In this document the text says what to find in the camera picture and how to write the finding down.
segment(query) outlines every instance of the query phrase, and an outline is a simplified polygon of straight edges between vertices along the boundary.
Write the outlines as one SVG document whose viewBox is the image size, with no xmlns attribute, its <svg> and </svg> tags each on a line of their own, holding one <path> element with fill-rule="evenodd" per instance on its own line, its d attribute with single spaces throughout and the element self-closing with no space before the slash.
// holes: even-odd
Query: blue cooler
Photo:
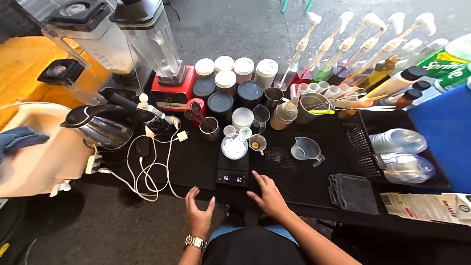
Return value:
<svg viewBox="0 0 471 265">
<path fill-rule="evenodd" d="M 447 174 L 449 191 L 471 194 L 471 78 L 407 113 Z"/>
</svg>

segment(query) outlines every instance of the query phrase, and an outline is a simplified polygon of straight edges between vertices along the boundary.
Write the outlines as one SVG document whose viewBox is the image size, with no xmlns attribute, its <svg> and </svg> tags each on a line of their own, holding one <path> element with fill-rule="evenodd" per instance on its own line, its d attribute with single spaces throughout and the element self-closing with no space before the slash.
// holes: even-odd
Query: person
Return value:
<svg viewBox="0 0 471 265">
<path fill-rule="evenodd" d="M 360 263 L 306 224 L 286 205 L 272 179 L 252 171 L 260 185 L 262 197 L 252 191 L 247 195 L 278 225 L 245 227 L 243 220 L 231 212 L 210 239 L 202 265 L 359 265 Z M 186 198 L 190 236 L 207 240 L 215 205 L 213 197 L 208 209 L 201 211 L 195 204 L 199 189 L 192 188 Z M 203 251 L 187 245 L 179 265 L 199 264 Z"/>
</svg>

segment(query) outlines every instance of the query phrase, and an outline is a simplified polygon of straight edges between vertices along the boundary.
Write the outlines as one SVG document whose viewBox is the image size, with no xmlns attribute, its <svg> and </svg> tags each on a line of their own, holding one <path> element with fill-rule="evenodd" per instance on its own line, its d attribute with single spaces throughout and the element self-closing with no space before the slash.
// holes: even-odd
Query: jeans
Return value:
<svg viewBox="0 0 471 265">
<path fill-rule="evenodd" d="M 291 240 L 292 242 L 294 242 L 296 245 L 299 246 L 299 244 L 296 242 L 296 240 L 294 240 L 293 236 L 284 227 L 282 227 L 280 224 L 278 224 L 272 218 L 270 218 L 270 217 L 260 218 L 258 225 L 262 226 L 265 229 L 270 230 L 273 233 L 276 233 L 276 234 L 278 234 L 278 235 L 280 235 L 284 238 L 287 238 L 287 239 Z M 212 233 L 211 237 L 209 238 L 209 242 L 211 242 L 211 240 L 215 239 L 216 237 L 218 237 L 220 235 L 223 235 L 223 234 L 235 231 L 235 230 L 242 229 L 245 226 L 246 226 L 246 224 L 245 224 L 245 221 L 243 220 L 243 218 L 240 215 L 238 215 L 237 213 L 232 212 L 228 216 L 226 216 L 226 218 L 224 218 L 224 220 L 222 220 L 221 226 L 219 226 Z"/>
</svg>

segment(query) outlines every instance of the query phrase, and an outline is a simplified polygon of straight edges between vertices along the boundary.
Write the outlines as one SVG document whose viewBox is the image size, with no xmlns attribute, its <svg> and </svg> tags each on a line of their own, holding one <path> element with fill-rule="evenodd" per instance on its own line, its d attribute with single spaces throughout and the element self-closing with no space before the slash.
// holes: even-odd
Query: woman's right hand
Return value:
<svg viewBox="0 0 471 265">
<path fill-rule="evenodd" d="M 275 182 L 265 175 L 259 175 L 255 171 L 252 171 L 252 174 L 260 185 L 262 198 L 253 191 L 248 191 L 247 195 L 252 198 L 267 215 L 280 221 L 280 218 L 289 213 L 290 209 L 286 205 L 280 191 L 275 186 Z"/>
</svg>

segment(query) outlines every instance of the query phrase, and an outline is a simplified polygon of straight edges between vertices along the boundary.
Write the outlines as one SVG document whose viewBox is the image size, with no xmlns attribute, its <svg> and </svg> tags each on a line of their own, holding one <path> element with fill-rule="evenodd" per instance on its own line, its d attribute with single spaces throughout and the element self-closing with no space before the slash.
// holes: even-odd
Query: gold watch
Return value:
<svg viewBox="0 0 471 265">
<path fill-rule="evenodd" d="M 206 250 L 206 246 L 208 246 L 208 242 L 204 241 L 203 239 L 199 237 L 192 236 L 190 234 L 187 236 L 187 239 L 185 239 L 185 246 L 194 246 L 201 249 L 201 251 L 204 252 Z"/>
</svg>

